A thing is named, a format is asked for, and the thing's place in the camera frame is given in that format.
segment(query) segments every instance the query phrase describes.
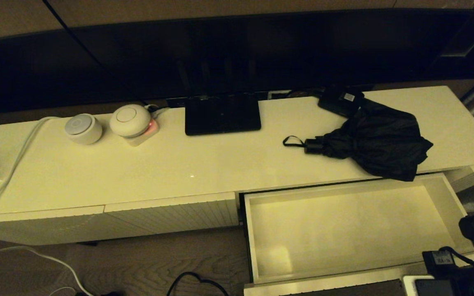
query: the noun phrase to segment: umbrella strap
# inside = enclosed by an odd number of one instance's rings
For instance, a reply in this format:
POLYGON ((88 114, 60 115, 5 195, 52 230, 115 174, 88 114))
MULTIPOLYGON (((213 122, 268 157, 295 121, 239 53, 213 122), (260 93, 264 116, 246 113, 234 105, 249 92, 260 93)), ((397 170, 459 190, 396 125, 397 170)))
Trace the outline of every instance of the umbrella strap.
POLYGON ((286 147, 303 147, 303 148, 305 148, 305 147, 307 146, 305 143, 303 143, 303 141, 302 141, 300 138, 298 138, 298 137, 296 137, 296 136, 288 136, 288 137, 284 138, 284 140, 283 140, 283 145, 286 146, 286 147), (288 141, 288 139, 290 139, 291 137, 294 137, 294 138, 298 139, 299 142, 301 142, 301 144, 295 144, 295 143, 286 144, 286 142, 288 141))

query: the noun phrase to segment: round white device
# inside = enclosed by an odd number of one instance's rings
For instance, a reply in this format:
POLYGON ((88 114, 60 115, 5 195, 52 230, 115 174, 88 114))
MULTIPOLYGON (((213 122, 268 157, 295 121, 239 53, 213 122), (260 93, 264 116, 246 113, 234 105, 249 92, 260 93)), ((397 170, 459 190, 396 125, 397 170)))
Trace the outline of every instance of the round white device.
POLYGON ((102 125, 91 114, 79 114, 67 121, 65 134, 75 143, 89 145, 102 136, 102 125))
POLYGON ((136 104, 118 108, 109 120, 113 133, 122 137, 136 137, 144 133, 151 121, 151 113, 136 104))

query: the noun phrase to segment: black cable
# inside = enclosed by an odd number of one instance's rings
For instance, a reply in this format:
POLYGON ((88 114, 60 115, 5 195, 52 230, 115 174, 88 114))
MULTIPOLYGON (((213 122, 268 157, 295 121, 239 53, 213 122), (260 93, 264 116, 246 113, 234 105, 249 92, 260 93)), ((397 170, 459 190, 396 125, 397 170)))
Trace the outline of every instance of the black cable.
POLYGON ((119 79, 116 75, 114 75, 111 71, 109 71, 97 58, 96 56, 94 56, 94 54, 85 46, 85 44, 83 44, 83 42, 81 42, 81 40, 76 36, 76 34, 74 34, 74 32, 72 32, 72 30, 65 24, 65 22, 62 20, 62 18, 60 17, 60 15, 58 15, 58 13, 54 10, 54 7, 51 6, 51 4, 48 2, 48 0, 43 0, 43 4, 45 4, 45 6, 47 6, 47 8, 49 9, 49 11, 51 12, 51 14, 56 18, 56 20, 58 21, 58 23, 60 23, 60 25, 62 25, 63 29, 69 34, 69 36, 71 36, 71 38, 74 40, 74 42, 76 42, 79 47, 81 47, 81 49, 83 49, 85 51, 85 53, 87 53, 87 55, 100 67, 102 68, 102 70, 107 73, 107 75, 109 75, 113 81, 116 81, 117 83, 119 83, 122 88, 124 88, 124 90, 126 90, 126 92, 128 92, 130 94, 130 96, 133 97, 133 99, 137 100, 137 101, 140 101, 142 102, 144 105, 146 105, 146 102, 143 101, 142 99, 139 98, 139 96, 137 96, 137 94, 135 94, 133 92, 133 90, 131 90, 130 88, 128 88, 128 86, 126 86, 126 84, 124 84, 124 82, 119 79))
POLYGON ((467 264, 470 264, 470 265, 474 266, 474 261, 473 260, 469 259, 468 257, 464 257, 463 255, 460 255, 452 247, 448 247, 448 246, 441 247, 440 249, 438 249, 438 251, 448 251, 449 253, 453 254, 455 257, 462 260, 463 262, 466 262, 467 264))
POLYGON ((206 283, 206 284, 210 284, 210 285, 214 285, 215 287, 217 287, 221 292, 222 294, 224 294, 224 296, 229 296, 228 293, 226 292, 226 290, 224 290, 224 288, 222 288, 221 285, 219 285, 218 283, 212 281, 212 280, 204 280, 204 279, 201 279, 201 277, 194 273, 194 272, 190 272, 190 271, 186 271, 186 272, 183 272, 181 273, 176 279, 175 281, 173 282, 173 284, 171 284, 171 287, 169 289, 169 291, 167 291, 167 294, 166 296, 171 296, 171 292, 173 291, 173 288, 175 288, 175 286, 177 285, 177 283, 179 283, 180 279, 182 279, 182 277, 184 277, 185 275, 191 275, 192 277, 195 277, 199 283, 206 283))
POLYGON ((284 98, 289 98, 292 94, 297 92, 307 93, 307 96, 315 96, 320 98, 323 95, 323 91, 325 88, 296 88, 295 90, 290 90, 287 92, 284 98))

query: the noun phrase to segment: cabinet door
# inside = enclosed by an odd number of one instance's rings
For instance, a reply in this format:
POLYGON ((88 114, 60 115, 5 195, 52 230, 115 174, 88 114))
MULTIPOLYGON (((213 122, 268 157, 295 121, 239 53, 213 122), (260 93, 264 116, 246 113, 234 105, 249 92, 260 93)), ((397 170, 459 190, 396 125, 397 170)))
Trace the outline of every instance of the cabinet door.
POLYGON ((153 234, 239 225, 233 192, 112 204, 105 213, 153 234))
POLYGON ((0 214, 0 240, 28 245, 143 236, 151 232, 103 213, 104 206, 0 214))

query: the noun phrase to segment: white cable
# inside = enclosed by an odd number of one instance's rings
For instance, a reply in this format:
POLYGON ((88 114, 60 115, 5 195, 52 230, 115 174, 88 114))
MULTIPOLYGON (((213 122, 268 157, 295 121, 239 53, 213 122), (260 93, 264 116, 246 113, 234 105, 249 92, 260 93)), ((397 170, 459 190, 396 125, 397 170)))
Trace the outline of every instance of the white cable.
MULTIPOLYGON (((30 131, 30 133, 28 134, 27 138, 25 139, 25 142, 23 143, 23 146, 21 147, 21 150, 19 150, 19 153, 17 154, 17 157, 12 165, 12 168, 10 170, 10 172, 8 173, 8 177, 6 178, 6 180, 1 184, 1 187, 0 187, 0 193, 5 190, 5 188, 7 187, 8 185, 8 182, 10 182, 10 180, 12 179, 12 176, 17 168, 17 165, 19 163, 19 161, 21 160, 21 158, 23 157, 23 154, 25 154, 25 151, 28 147, 28 143, 30 142, 30 140, 32 139, 32 137, 34 136, 34 134, 36 133, 36 131, 47 121, 47 120, 50 120, 50 119, 53 119, 53 118, 57 118, 57 117, 45 117, 45 118, 42 118, 41 120, 38 120, 38 122, 36 123, 36 125, 34 126, 34 128, 32 128, 32 131, 30 131)), ((43 255, 41 253, 39 253, 38 251, 36 251, 35 249, 31 248, 31 247, 27 247, 27 246, 24 246, 24 245, 18 245, 18 246, 15 246, 15 247, 4 247, 2 249, 0 249, 0 253, 2 252, 6 252, 6 251, 13 251, 13 250, 25 250, 25 251, 29 251, 29 252, 32 252, 40 257, 43 257, 43 258, 46 258, 46 259, 49 259, 49 260, 52 260, 52 261, 55 261, 55 262, 58 262, 59 264, 62 264, 64 265, 66 268, 69 268, 69 270, 72 272, 72 274, 74 275, 74 279, 76 280, 76 283, 78 284, 78 287, 87 295, 89 296, 93 296, 90 292, 88 292, 87 290, 85 290, 85 288, 83 287, 83 285, 81 284, 81 282, 79 281, 78 279, 78 275, 76 274, 76 272, 74 271, 74 269, 69 266, 68 264, 66 264, 65 262, 61 261, 60 259, 57 259, 57 258, 54 258, 54 257, 51 257, 51 256, 48 256, 48 255, 43 255)))
POLYGON ((155 104, 145 105, 144 108, 149 109, 149 107, 151 107, 151 106, 160 108, 158 105, 155 105, 155 104))
POLYGON ((169 110, 169 108, 162 108, 162 109, 158 109, 156 110, 155 112, 151 113, 151 116, 156 119, 158 118, 158 116, 164 112, 166 112, 167 110, 169 110))
POLYGON ((59 288, 59 289, 56 289, 56 290, 52 291, 52 293, 49 294, 49 296, 52 296, 52 295, 54 295, 56 292, 58 292, 58 291, 60 291, 60 290, 63 290, 63 289, 71 289, 71 290, 73 290, 74 293, 76 293, 76 290, 74 290, 73 287, 67 286, 67 287, 62 287, 62 288, 59 288))

